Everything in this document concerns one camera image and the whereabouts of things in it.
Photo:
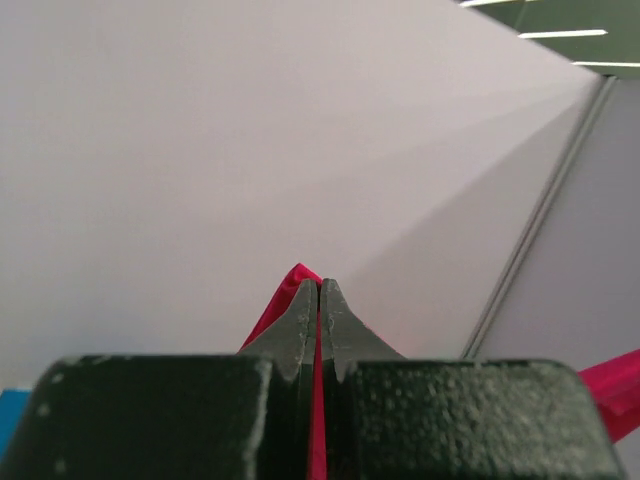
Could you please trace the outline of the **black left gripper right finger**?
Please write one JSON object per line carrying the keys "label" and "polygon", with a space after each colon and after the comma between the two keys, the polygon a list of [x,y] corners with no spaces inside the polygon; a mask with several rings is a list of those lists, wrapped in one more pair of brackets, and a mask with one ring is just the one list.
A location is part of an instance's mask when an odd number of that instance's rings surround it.
{"label": "black left gripper right finger", "polygon": [[549,360],[434,361],[400,355],[319,293],[332,479],[622,479],[578,375]]}

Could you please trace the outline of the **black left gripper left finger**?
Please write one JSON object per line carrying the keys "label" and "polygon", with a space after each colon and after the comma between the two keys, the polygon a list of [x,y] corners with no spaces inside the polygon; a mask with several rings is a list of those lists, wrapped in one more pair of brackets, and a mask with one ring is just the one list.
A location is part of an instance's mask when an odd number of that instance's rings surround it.
{"label": "black left gripper left finger", "polygon": [[53,363],[1,460],[5,479],[303,479],[318,288],[233,355]]}

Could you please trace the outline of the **magenta t shirt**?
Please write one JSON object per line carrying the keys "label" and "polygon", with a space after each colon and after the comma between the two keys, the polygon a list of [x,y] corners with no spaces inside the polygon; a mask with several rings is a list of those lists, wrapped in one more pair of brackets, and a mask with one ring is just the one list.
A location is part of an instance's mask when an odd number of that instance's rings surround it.
{"label": "magenta t shirt", "polygon": [[[286,311],[298,287],[306,280],[315,282],[318,288],[315,350],[312,369],[311,419],[309,423],[308,475],[312,479],[332,479],[328,475],[327,468],[323,359],[319,322],[319,293],[322,283],[327,279],[321,279],[303,265],[293,267],[282,280],[254,330],[245,341],[245,347]],[[612,444],[638,428],[639,355],[637,352],[622,355],[575,373],[591,395]]]}

